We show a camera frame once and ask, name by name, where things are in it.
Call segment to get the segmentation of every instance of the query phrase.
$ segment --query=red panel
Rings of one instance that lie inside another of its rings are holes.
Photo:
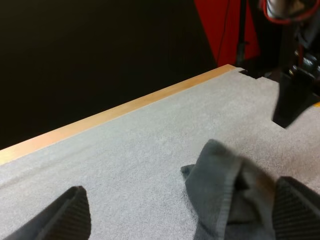
[[[228,12],[226,13],[228,1],[230,1],[230,5]],[[218,66],[234,64],[236,62],[240,1],[241,0],[194,0],[212,54]],[[226,14],[227,19],[223,36]],[[219,59],[217,59],[222,37],[223,41],[221,44],[220,56]],[[260,48],[248,0],[246,5],[244,39],[248,42],[245,47],[245,59],[258,56],[260,54]]]

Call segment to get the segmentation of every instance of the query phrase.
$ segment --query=black background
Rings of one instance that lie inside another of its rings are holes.
[[[193,0],[0,2],[0,149],[213,69]]]

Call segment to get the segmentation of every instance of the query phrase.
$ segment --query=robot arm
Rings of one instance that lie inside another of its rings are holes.
[[[320,0],[261,0],[266,18],[275,24],[298,23],[299,48],[293,64],[282,70],[272,120],[288,127],[304,110],[320,102]]]

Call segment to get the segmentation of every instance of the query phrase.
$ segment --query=ribbed rubber pad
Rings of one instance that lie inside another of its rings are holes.
[[[52,227],[42,240],[88,240],[91,217],[86,190],[81,186],[77,187],[77,193],[65,210],[56,220],[52,220]]]
[[[4,240],[88,240],[90,233],[86,190],[73,186]]]
[[[292,177],[280,177],[272,223],[276,240],[320,240],[320,196]]]

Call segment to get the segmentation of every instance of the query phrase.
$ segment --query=carpet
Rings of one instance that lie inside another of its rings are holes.
[[[278,84],[227,72],[0,166],[0,238],[71,186],[87,190],[91,240],[193,239],[180,167],[209,139],[320,193],[320,109],[271,121]]]

